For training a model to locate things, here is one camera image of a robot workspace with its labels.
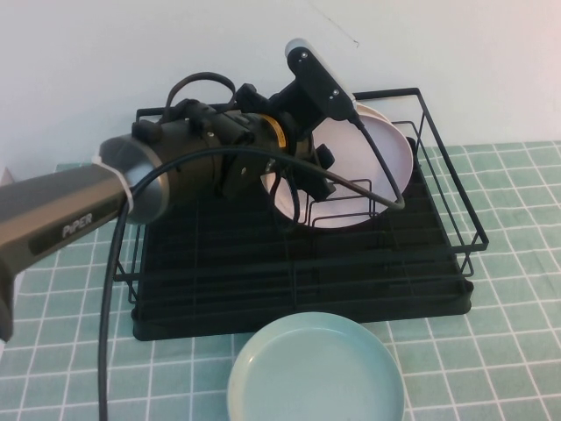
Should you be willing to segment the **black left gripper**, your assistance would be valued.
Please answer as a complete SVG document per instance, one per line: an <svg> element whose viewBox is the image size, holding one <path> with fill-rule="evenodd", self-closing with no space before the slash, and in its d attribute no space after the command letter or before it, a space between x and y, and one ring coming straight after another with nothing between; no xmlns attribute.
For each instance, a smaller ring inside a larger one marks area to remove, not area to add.
<svg viewBox="0 0 561 421"><path fill-rule="evenodd" d="M275 119L287 138L287 153L291 156L329 169L335 162L331 150L322 144L316 149L313 130L324 117L298 82L291 82L267 102L266 114ZM325 177L304 172L302 190L317 203L326 201L337 188Z"/></svg>

